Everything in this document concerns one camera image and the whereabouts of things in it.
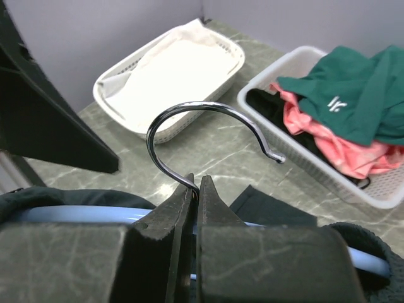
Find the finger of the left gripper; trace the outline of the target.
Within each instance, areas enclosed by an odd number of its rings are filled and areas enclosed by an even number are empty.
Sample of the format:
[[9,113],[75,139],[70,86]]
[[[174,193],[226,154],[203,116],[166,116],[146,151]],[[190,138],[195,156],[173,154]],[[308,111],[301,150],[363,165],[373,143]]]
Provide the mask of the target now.
[[113,174],[119,157],[76,115],[30,55],[1,4],[1,149]]

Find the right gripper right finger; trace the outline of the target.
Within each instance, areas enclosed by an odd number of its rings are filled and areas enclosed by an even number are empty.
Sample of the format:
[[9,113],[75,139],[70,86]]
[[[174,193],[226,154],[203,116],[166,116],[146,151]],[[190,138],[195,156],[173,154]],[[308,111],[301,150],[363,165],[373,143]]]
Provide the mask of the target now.
[[249,227],[210,176],[198,203],[198,302],[364,302],[346,243],[330,228]]

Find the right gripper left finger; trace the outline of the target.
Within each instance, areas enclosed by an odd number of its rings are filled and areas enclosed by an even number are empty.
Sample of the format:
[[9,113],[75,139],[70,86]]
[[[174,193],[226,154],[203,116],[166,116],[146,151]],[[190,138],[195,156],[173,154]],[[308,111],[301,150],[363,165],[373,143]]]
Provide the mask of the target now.
[[2,302],[189,302],[194,189],[134,223],[1,222]]

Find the dark navy shorts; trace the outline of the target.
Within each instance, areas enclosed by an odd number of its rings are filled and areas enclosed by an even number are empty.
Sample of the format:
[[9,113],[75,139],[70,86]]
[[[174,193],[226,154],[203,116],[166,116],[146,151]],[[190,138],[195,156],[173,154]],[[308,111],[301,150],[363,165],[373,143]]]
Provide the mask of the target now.
[[[51,187],[17,189],[1,195],[1,222],[19,211],[41,206],[112,206],[152,210],[155,205],[142,197],[115,190],[61,190]],[[230,205],[243,221],[260,225],[314,225],[316,217],[248,186]],[[358,270],[368,302],[403,302],[403,258],[380,237],[360,225],[348,222],[330,224],[349,247],[384,259],[390,267],[388,279]]]

